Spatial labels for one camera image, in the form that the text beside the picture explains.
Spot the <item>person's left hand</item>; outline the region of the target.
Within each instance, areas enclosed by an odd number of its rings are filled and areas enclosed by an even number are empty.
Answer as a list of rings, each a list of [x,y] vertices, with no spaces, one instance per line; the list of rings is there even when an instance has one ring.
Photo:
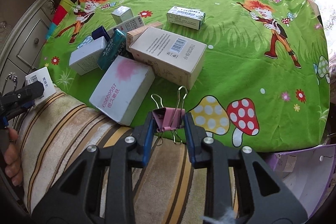
[[[5,174],[11,179],[13,186],[20,186],[23,181],[23,171],[21,166],[21,158],[17,149],[16,140],[18,139],[18,133],[13,128],[8,128],[10,143],[4,154],[6,168]]]

